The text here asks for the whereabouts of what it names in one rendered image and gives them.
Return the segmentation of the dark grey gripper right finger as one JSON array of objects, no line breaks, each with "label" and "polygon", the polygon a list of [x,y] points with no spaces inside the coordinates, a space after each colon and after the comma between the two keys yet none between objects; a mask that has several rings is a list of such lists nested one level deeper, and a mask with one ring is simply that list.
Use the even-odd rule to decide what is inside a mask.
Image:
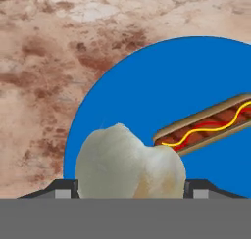
[{"label": "dark grey gripper right finger", "polygon": [[243,196],[218,188],[207,179],[189,179],[184,184],[184,199],[243,199]]}]

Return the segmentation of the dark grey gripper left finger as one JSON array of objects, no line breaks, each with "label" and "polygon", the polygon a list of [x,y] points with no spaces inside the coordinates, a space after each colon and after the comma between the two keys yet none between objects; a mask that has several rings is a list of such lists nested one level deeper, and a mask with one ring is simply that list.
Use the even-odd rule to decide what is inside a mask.
[{"label": "dark grey gripper left finger", "polygon": [[51,199],[75,199],[78,198],[78,181],[76,179],[55,179],[45,189],[38,190],[23,198],[51,198]]}]

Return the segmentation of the large blue plate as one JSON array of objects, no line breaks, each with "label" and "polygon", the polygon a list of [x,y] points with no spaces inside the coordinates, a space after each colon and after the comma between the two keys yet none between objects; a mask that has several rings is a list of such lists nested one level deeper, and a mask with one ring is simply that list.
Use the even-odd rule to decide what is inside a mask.
[{"label": "large blue plate", "polygon": [[[65,148],[66,179],[75,175],[82,142],[117,122],[146,145],[157,130],[240,93],[251,93],[251,44],[219,37],[182,37],[122,59],[80,104]],[[251,127],[183,157],[190,179],[251,198]]]}]

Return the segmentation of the hot dog with mustard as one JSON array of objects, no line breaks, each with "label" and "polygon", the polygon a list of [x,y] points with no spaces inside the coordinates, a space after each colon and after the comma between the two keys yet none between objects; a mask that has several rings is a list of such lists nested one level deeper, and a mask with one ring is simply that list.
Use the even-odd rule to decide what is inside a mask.
[{"label": "hot dog with mustard", "polygon": [[154,145],[170,146],[180,156],[251,127],[251,93],[222,101],[160,129]]}]

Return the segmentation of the white garlic bulb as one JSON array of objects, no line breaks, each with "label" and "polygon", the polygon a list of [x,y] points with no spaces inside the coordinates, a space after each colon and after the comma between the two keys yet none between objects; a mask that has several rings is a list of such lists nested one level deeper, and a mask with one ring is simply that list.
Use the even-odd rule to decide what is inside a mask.
[{"label": "white garlic bulb", "polygon": [[181,199],[186,173],[172,148],[148,147],[118,123],[86,138],[75,178],[80,198]]}]

